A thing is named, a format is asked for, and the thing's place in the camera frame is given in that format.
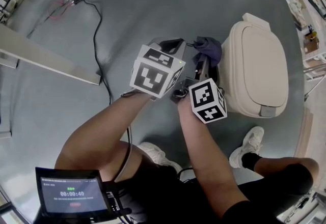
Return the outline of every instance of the gray floor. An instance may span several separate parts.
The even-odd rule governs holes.
[[[25,0],[10,27],[27,35],[46,17],[52,1],[56,0]],[[153,38],[175,36],[192,42],[196,36],[208,36],[223,42],[246,12],[268,21],[287,58],[290,88],[286,110],[274,119],[230,113],[209,128],[227,156],[255,125],[265,128],[262,156],[294,154],[303,114],[304,82],[300,46],[285,0],[90,1],[97,3],[103,14],[97,38],[99,57],[115,99],[129,89],[138,51]],[[34,32],[32,40],[96,72],[92,36],[97,22],[95,10],[81,3],[68,9],[61,19],[48,20]],[[193,49],[186,50],[182,77],[193,75],[190,58],[194,54]],[[0,140],[0,183],[22,214],[32,220],[39,205],[34,168],[53,167],[69,135],[105,108],[108,96],[103,85],[89,85],[24,62],[16,70],[1,68],[1,83],[0,130],[8,130],[11,122],[13,136]],[[153,142],[168,158],[188,165],[177,109],[168,96],[149,103],[132,127],[135,144]],[[256,178],[247,170],[235,171],[235,175],[239,183]]]

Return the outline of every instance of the black cable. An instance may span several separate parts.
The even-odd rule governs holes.
[[[128,222],[128,224],[133,224],[133,222],[127,216],[123,216],[123,217],[126,220],[126,222]]]
[[[96,9],[96,11],[97,11],[97,13],[98,13],[98,15],[99,15],[99,17],[100,17],[100,21],[99,21],[99,23],[98,23],[98,25],[97,25],[97,27],[96,27],[96,30],[95,30],[95,33],[94,33],[94,36],[93,36],[94,56],[95,56],[95,61],[96,61],[97,65],[98,65],[98,68],[99,68],[99,70],[100,70],[100,76],[101,76],[101,78],[102,78],[102,80],[103,80],[103,83],[104,83],[104,85],[105,85],[105,87],[106,87],[106,90],[107,90],[107,93],[108,93],[108,96],[109,96],[109,102],[108,102],[108,103],[111,104],[111,99],[112,99],[111,91],[110,91],[110,88],[108,87],[108,84],[107,84],[107,82],[106,82],[106,78],[105,78],[105,76],[104,76],[102,66],[101,66],[101,64],[100,64],[100,62],[99,62],[99,60],[98,60],[98,58],[97,58],[96,35],[97,35],[97,32],[98,32],[98,30],[99,30],[99,28],[100,28],[100,26],[101,26],[101,24],[102,24],[102,15],[101,15],[101,13],[99,12],[99,10],[98,10],[98,8],[96,7],[95,4],[90,3],[90,2],[87,2],[86,0],[83,0],[83,1],[84,1],[84,3],[87,4],[87,5],[93,6],[93,7]]]
[[[99,12],[99,10],[97,9],[96,5],[94,5],[94,4],[92,4],[92,3],[88,3],[88,2],[86,2],[85,0],[83,0],[83,1],[84,1],[87,5],[91,5],[91,6],[93,6],[93,7],[96,9],[98,15],[100,16],[100,22],[99,22],[98,25],[97,25],[97,28],[96,28],[96,30],[95,30],[94,37],[93,37],[94,53],[95,53],[95,60],[96,60],[96,63],[97,63],[97,65],[98,65],[99,69],[100,69],[100,73],[101,73],[101,77],[102,77],[103,83],[104,83],[104,85],[105,85],[105,87],[106,87],[106,89],[107,89],[108,95],[109,95],[109,97],[110,97],[110,101],[109,101],[109,103],[111,104],[111,92],[110,92],[110,89],[109,89],[107,83],[105,82],[104,73],[103,73],[103,70],[102,70],[101,64],[100,64],[100,62],[98,61],[98,58],[97,58],[97,47],[96,47],[96,41],[95,41],[96,34],[97,34],[98,29],[99,29],[99,27],[100,27],[100,25],[101,25],[101,23],[102,23],[102,15],[101,15],[101,13]],[[121,166],[120,166],[120,168],[119,168],[117,174],[114,176],[114,178],[112,179],[112,181],[115,181],[116,178],[117,178],[117,177],[119,176],[119,174],[121,173],[121,171],[123,170],[125,164],[127,163],[127,160],[128,160],[128,157],[129,157],[129,154],[130,154],[130,151],[131,151],[131,141],[130,141],[129,128],[127,128],[127,135],[128,135],[128,150],[127,150],[127,153],[126,153],[126,155],[125,155],[125,157],[124,157],[124,159],[123,159],[123,162],[122,162],[122,164],[121,164]]]
[[[120,221],[123,223],[123,224],[127,224],[123,219],[122,217],[118,217],[120,219]]]
[[[115,181],[117,179],[117,177],[120,175],[122,169],[124,168],[125,164],[127,163],[128,157],[129,157],[129,153],[131,151],[131,141],[130,141],[130,133],[129,133],[129,127],[127,128],[127,136],[128,136],[128,149],[127,149],[127,153],[124,156],[123,162],[117,172],[117,174],[115,174],[115,176],[113,177],[112,181]]]
[[[138,90],[138,89],[134,89],[134,90],[132,90],[132,91],[130,91],[130,92],[127,92],[127,93],[123,93],[123,94],[121,94],[121,96],[120,97],[130,97],[130,96],[134,96],[135,94],[146,94],[145,92],[143,92],[143,91],[140,91],[140,90]]]
[[[54,12],[56,12],[57,10],[59,10],[59,9],[61,9],[62,7],[64,7],[64,6],[66,6],[67,4],[68,4],[68,2],[70,2],[70,0],[68,0],[66,3],[64,3],[63,5],[61,5],[61,6],[59,6],[59,7],[57,7],[55,10],[53,10],[52,12],[51,12],[51,14],[43,21],[43,22],[41,22],[40,24],[38,24],[35,28],[33,28],[33,30],[31,31],[31,32],[29,32],[28,33],[28,35],[26,36],[28,39],[30,38],[30,36],[31,36],[31,34],[40,26],[40,25],[43,25],[49,18],[50,18],[50,16],[52,16],[52,14],[54,13]],[[66,6],[66,8],[65,8],[65,10],[60,14],[60,16],[62,16],[65,12],[66,12],[66,10],[67,10],[67,8],[69,7],[69,5],[68,6]]]
[[[184,171],[188,171],[188,170],[193,170],[193,168],[192,168],[192,167],[184,168],[184,169],[182,169],[181,171],[179,171],[178,176],[177,176],[178,180],[180,180],[180,176],[181,176],[181,174],[182,174]]]
[[[117,198],[117,203],[118,203],[118,206],[120,209],[123,209],[122,205],[121,205],[121,202],[119,200],[119,198]],[[114,212],[117,211],[117,206],[111,206],[111,208],[113,209]],[[126,222],[122,219],[122,217],[118,214],[116,214],[116,216],[120,219],[120,221],[123,223],[123,224],[127,224],[126,222],[128,222],[128,224],[133,224],[133,222],[131,220],[129,220],[129,218],[127,216],[123,216],[124,219],[126,220]]]

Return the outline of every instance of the handheld monitor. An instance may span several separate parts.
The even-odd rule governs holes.
[[[103,191],[99,171],[35,168],[43,216],[54,218],[117,218]]]

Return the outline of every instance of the display screen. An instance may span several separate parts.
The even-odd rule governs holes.
[[[45,207],[51,213],[82,213],[106,210],[97,179],[41,177]]]

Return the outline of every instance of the white plastic container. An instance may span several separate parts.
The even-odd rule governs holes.
[[[249,117],[278,116],[288,99],[288,73],[280,40],[269,23],[249,13],[222,44],[220,87],[228,111]]]

